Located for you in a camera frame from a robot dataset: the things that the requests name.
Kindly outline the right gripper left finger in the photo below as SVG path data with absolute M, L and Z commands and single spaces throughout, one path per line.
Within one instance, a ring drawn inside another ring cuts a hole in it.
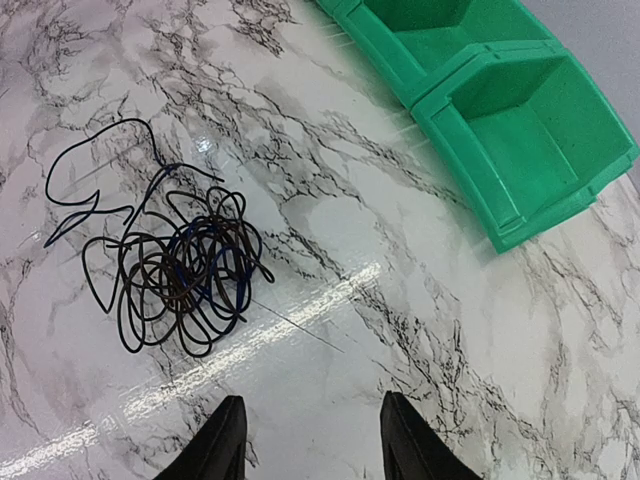
M 224 398 L 156 480 L 244 479 L 247 416 L 241 396 Z

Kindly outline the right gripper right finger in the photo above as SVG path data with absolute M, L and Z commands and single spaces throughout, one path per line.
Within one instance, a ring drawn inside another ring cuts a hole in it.
M 386 479 L 480 479 L 453 454 L 402 393 L 385 393 L 380 427 Z

